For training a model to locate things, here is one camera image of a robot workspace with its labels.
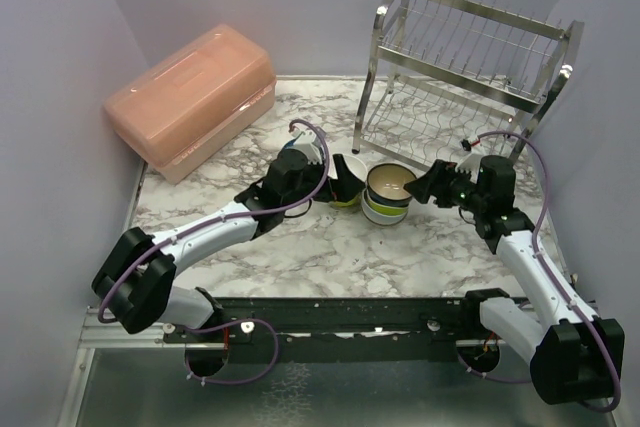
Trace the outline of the white orange bowl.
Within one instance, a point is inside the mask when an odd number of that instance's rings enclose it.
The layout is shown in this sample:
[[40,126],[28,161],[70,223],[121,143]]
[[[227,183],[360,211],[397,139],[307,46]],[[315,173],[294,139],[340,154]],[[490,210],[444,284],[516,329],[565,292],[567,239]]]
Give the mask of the white orange bowl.
[[[344,161],[349,170],[362,182],[366,181],[368,168],[364,162],[362,162],[357,156],[343,154]],[[335,167],[334,160],[330,161],[329,173],[328,176],[332,179],[337,179],[338,174]]]

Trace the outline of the dark teal beige bowl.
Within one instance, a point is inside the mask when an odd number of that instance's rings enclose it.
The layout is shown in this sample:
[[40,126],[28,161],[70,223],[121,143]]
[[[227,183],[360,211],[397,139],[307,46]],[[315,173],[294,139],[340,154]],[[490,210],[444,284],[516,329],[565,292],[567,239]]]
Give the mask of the dark teal beige bowl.
[[406,207],[412,196],[404,186],[416,180],[416,175],[407,167],[396,163],[382,163],[372,167],[366,179],[369,198],[374,202],[392,206]]

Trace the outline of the lime green white bowl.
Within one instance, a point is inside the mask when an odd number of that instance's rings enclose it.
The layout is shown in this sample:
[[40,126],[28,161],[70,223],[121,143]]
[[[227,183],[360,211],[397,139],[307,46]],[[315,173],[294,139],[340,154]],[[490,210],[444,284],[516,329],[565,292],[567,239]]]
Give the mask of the lime green white bowl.
[[364,200],[373,211],[385,216],[404,216],[407,214],[409,209],[408,206],[396,207],[375,202],[369,196],[368,190],[364,191]]

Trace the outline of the stainless steel dish rack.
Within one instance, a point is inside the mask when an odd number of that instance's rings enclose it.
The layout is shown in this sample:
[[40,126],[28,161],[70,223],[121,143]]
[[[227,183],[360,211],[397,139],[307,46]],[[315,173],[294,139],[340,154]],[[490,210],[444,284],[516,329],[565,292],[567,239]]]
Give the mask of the stainless steel dish rack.
[[352,151],[425,170],[497,129],[517,160],[573,73],[585,25],[549,24],[483,0],[381,0]]

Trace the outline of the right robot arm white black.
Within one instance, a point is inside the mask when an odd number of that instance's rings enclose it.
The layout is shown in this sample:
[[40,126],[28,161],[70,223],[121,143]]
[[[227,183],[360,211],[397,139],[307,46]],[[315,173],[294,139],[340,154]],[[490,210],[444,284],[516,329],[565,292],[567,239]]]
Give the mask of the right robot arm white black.
[[535,314],[529,316],[504,294],[481,298],[459,314],[469,337],[496,333],[529,366],[539,397],[550,405],[579,402],[593,409],[594,400],[615,410],[621,401],[620,374],[624,331],[614,319],[603,319],[571,287],[542,249],[538,228],[516,208],[516,172],[501,156],[484,156],[478,174],[437,160],[404,189],[417,202],[470,212],[478,236],[510,269]]

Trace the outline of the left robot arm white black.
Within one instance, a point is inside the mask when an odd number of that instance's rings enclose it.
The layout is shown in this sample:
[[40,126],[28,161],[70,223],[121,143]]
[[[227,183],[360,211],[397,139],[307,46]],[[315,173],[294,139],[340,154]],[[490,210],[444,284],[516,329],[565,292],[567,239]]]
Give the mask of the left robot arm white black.
[[350,203],[363,188],[341,154],[313,164],[302,152],[284,149],[262,178],[214,214],[155,234],[126,230],[91,284],[101,300],[98,319],[117,322],[130,334],[171,323],[210,341],[220,332],[220,305],[202,288],[175,286],[175,279],[221,250],[270,232],[291,209]]

